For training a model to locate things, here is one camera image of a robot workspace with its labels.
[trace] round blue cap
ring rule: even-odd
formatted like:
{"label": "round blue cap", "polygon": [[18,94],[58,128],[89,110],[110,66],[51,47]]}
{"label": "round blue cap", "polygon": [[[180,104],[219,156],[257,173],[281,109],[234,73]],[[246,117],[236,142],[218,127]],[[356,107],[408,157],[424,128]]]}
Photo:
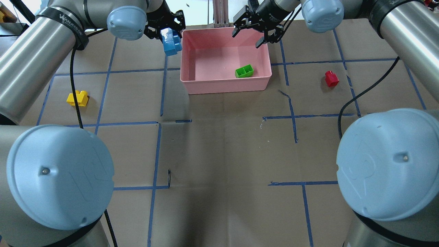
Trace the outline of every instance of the round blue cap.
{"label": "round blue cap", "polygon": [[324,33],[342,22],[345,9],[340,0],[307,0],[302,4],[302,15],[309,30]]}
{"label": "round blue cap", "polygon": [[364,217],[395,221],[439,193],[439,122],[415,109],[366,115],[343,135],[337,178],[348,205]]}
{"label": "round blue cap", "polygon": [[113,162],[105,144],[79,128],[27,130],[7,158],[7,182],[20,208],[36,222],[75,230],[97,220],[113,194]]}
{"label": "round blue cap", "polygon": [[146,26],[146,13],[136,6],[122,6],[108,15],[107,27],[110,32],[124,40],[138,40]]}

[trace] yellow lego brick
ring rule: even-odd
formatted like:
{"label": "yellow lego brick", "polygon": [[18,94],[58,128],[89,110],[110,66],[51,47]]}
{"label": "yellow lego brick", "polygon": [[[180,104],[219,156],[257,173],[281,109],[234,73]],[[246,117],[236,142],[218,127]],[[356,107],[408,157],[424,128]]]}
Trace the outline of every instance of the yellow lego brick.
{"label": "yellow lego brick", "polygon": [[[78,99],[78,105],[79,106],[87,106],[88,103],[88,93],[87,91],[78,91],[76,90],[76,98]],[[75,106],[75,100],[73,99],[73,93],[69,94],[67,97],[67,103],[69,103],[72,106]]]}

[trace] red object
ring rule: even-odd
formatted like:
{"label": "red object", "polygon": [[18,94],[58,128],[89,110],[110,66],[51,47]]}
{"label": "red object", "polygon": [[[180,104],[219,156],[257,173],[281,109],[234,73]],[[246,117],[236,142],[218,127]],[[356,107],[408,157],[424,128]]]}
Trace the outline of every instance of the red object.
{"label": "red object", "polygon": [[340,82],[337,75],[330,70],[325,73],[325,81],[328,87],[335,87]]}

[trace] green block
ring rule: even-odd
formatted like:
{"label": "green block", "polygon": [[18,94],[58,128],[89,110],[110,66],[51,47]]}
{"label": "green block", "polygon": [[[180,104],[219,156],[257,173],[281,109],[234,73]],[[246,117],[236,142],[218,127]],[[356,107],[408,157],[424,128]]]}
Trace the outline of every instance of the green block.
{"label": "green block", "polygon": [[239,68],[237,70],[235,70],[235,76],[236,78],[246,78],[246,77],[251,77],[253,76],[253,73],[255,71],[252,68],[252,65],[246,65],[242,68]]}

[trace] pink plastic box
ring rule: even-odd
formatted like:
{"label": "pink plastic box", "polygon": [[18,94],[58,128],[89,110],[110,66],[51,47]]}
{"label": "pink plastic box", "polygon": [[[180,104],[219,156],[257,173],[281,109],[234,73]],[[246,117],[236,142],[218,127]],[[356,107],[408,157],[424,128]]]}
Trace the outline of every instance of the pink plastic box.
{"label": "pink plastic box", "polygon": [[[262,33],[242,30],[232,38],[232,28],[186,30],[180,80],[189,94],[265,90],[271,77],[268,46],[256,49]],[[252,77],[236,78],[235,70],[251,64]]]}

